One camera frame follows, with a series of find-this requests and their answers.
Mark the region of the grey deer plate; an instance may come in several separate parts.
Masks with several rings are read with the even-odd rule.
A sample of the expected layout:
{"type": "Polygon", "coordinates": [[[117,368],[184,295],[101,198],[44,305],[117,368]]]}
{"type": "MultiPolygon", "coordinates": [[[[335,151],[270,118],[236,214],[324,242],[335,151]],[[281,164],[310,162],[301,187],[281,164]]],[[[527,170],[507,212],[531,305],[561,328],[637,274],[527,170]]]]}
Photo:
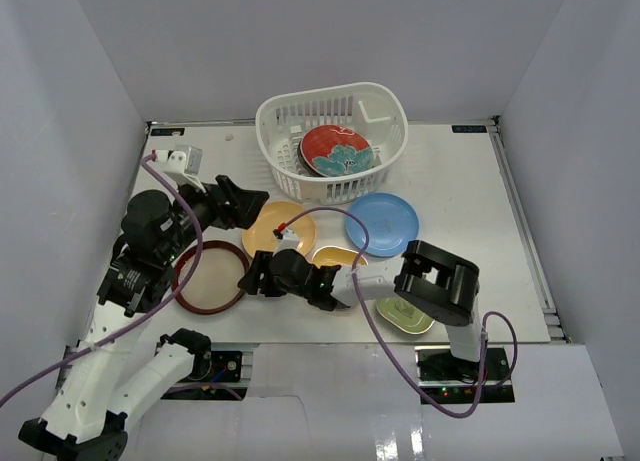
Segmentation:
{"type": "Polygon", "coordinates": [[[304,170],[304,172],[311,177],[321,177],[321,174],[319,174],[317,171],[314,170],[314,168],[306,161],[303,153],[302,153],[302,142],[299,142],[299,144],[297,145],[297,158],[298,161],[302,167],[302,169],[304,170]]]}

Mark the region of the round yellow plate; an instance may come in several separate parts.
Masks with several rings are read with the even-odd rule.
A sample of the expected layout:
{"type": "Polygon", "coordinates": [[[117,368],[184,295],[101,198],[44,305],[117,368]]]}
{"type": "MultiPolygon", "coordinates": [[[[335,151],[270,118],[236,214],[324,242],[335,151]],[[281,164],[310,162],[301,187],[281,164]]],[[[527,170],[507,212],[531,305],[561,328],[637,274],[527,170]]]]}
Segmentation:
{"type": "MultiPolygon", "coordinates": [[[[273,252],[279,242],[273,231],[304,210],[302,205],[290,201],[274,201],[265,204],[256,222],[242,234],[246,253],[253,258],[257,251],[273,252]]],[[[307,255],[313,248],[317,235],[313,218],[305,216],[294,222],[291,229],[300,240],[297,251],[307,255]]]]}

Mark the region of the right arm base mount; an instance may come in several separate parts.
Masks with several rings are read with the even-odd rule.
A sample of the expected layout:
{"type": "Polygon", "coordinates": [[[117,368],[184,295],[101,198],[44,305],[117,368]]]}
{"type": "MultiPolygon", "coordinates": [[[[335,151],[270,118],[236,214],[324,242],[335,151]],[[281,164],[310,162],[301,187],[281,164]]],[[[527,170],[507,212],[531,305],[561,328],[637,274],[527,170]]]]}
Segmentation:
{"type": "MultiPolygon", "coordinates": [[[[475,399],[479,364],[454,358],[450,350],[428,348],[416,351],[418,385],[441,405],[466,405],[475,399]]],[[[504,348],[488,349],[480,402],[511,404],[516,401],[511,365],[504,348]]]]}

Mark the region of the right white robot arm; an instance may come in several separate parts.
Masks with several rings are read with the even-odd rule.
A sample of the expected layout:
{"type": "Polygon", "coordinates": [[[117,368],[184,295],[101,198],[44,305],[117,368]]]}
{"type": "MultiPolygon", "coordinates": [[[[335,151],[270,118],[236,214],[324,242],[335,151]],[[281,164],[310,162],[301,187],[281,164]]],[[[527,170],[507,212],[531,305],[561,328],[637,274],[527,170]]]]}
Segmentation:
{"type": "Polygon", "coordinates": [[[479,274],[473,262],[413,240],[400,256],[357,267],[316,266],[294,249],[258,251],[238,287],[249,295],[294,295],[330,312],[354,307],[360,299],[402,298],[445,326],[452,369],[472,380],[488,366],[476,303],[479,274]]]}

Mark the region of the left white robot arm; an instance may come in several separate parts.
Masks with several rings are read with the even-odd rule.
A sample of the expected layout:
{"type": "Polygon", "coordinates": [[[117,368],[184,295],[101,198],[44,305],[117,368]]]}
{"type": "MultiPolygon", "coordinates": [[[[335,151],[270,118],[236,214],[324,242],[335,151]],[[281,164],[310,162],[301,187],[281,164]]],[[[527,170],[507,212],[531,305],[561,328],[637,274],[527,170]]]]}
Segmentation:
{"type": "Polygon", "coordinates": [[[160,352],[127,383],[118,380],[151,317],[185,286],[174,261],[204,249],[209,227],[247,229],[267,202],[228,177],[199,187],[167,185],[128,202],[121,234],[98,290],[87,336],[62,360],[67,376],[52,404],[21,426],[23,443],[58,460],[117,460],[128,432],[174,384],[211,369],[211,340],[185,328],[161,338],[160,352]]]}

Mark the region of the square yellow panda plate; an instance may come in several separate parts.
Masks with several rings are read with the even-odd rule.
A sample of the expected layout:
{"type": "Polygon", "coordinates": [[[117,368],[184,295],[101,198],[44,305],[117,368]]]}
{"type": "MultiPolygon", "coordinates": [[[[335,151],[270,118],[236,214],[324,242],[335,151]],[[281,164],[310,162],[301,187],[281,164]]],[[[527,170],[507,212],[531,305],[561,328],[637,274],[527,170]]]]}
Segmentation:
{"type": "Polygon", "coordinates": [[[324,246],[318,249],[312,256],[312,264],[322,266],[351,266],[358,252],[338,246],[324,246]]]}

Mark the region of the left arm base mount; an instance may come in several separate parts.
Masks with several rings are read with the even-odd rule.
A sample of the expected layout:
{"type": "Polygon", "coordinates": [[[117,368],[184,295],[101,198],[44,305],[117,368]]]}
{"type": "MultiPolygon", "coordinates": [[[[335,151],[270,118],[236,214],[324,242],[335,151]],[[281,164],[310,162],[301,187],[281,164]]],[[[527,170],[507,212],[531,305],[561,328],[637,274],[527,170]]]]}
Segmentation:
{"type": "Polygon", "coordinates": [[[199,379],[186,377],[172,386],[163,400],[242,401],[247,388],[241,386],[243,353],[213,351],[209,371],[199,379]]]}

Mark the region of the beige plate brown rim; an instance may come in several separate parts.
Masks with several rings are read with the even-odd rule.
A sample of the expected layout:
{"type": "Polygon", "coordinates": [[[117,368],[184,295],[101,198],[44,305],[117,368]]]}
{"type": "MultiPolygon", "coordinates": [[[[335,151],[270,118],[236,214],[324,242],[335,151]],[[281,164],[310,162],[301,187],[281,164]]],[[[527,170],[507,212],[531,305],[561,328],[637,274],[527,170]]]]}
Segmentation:
{"type": "Polygon", "coordinates": [[[249,268],[247,256],[236,245],[211,240],[203,245],[198,266],[176,302],[197,315],[224,312],[245,295],[238,282],[249,268]]]}

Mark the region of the round blue plate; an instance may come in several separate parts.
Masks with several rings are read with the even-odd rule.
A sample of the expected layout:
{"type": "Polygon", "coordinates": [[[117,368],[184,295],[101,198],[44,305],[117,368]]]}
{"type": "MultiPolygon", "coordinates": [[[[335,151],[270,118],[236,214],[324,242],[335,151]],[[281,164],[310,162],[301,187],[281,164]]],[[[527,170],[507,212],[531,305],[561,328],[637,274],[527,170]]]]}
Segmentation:
{"type": "Polygon", "coordinates": [[[418,237],[420,222],[415,209],[391,193],[372,193],[353,202],[347,212],[362,221],[369,233],[366,252],[390,258],[402,254],[418,237]]]}

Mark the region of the square green panda plate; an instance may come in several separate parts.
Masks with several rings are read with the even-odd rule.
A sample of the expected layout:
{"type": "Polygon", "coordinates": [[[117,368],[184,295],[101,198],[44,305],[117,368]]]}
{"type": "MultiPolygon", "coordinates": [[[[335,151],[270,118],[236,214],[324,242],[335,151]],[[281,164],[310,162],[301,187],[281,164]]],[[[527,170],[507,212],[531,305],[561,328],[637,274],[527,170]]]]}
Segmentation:
{"type": "Polygon", "coordinates": [[[430,330],[434,320],[401,297],[375,301],[378,314],[409,335],[422,335],[430,330]]]}

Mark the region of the red teal flower plate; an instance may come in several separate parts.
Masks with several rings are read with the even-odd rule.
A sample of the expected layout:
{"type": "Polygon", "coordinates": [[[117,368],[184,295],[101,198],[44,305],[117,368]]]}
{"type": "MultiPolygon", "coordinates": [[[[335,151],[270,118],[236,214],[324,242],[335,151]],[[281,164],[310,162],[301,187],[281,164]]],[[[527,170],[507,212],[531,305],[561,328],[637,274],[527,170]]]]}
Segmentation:
{"type": "Polygon", "coordinates": [[[341,177],[373,167],[374,151],[369,142],[351,128],[321,125],[302,138],[306,161],[322,177],[341,177]]]}

